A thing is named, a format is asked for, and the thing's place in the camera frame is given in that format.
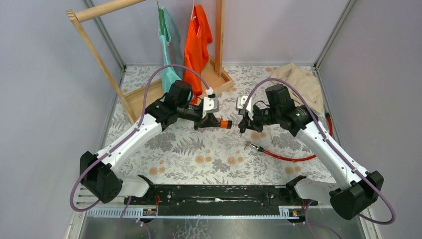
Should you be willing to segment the orange black padlock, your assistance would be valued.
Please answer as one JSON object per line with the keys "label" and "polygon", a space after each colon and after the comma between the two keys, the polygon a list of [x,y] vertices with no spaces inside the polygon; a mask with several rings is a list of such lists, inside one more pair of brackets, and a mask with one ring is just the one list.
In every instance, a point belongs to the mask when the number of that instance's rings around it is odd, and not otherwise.
{"label": "orange black padlock", "polygon": [[231,129],[232,128],[232,121],[231,120],[222,120],[219,122],[219,127],[224,129]]}

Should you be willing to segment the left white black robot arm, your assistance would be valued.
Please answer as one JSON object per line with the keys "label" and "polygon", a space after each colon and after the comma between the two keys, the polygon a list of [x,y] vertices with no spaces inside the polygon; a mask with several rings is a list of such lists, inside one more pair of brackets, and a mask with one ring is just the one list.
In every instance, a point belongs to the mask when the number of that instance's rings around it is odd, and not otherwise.
{"label": "left white black robot arm", "polygon": [[141,204],[150,204],[154,200],[152,184],[140,176],[121,175],[119,171],[125,161],[178,119],[194,122],[195,128],[220,126],[214,116],[219,103],[213,89],[206,89],[207,95],[199,105],[190,104],[191,91],[190,84],[176,81],[169,92],[152,102],[131,128],[112,144],[95,154],[87,151],[81,156],[81,184],[99,202],[106,204],[117,196],[135,196]]}

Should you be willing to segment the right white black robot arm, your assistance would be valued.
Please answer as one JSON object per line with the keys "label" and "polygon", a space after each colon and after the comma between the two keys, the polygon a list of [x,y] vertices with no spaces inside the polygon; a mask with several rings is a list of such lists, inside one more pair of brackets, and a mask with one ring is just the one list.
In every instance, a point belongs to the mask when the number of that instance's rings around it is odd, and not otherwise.
{"label": "right white black robot arm", "polygon": [[265,90],[268,107],[259,108],[247,96],[238,97],[236,108],[242,115],[240,132],[247,129],[261,132],[265,125],[278,124],[304,143],[324,164],[335,183],[298,176],[288,183],[288,203],[298,205],[304,199],[330,204],[339,216],[351,220],[377,201],[384,183],[378,172],[369,172],[348,155],[327,133],[316,115],[306,106],[295,106],[289,90],[272,85]]}

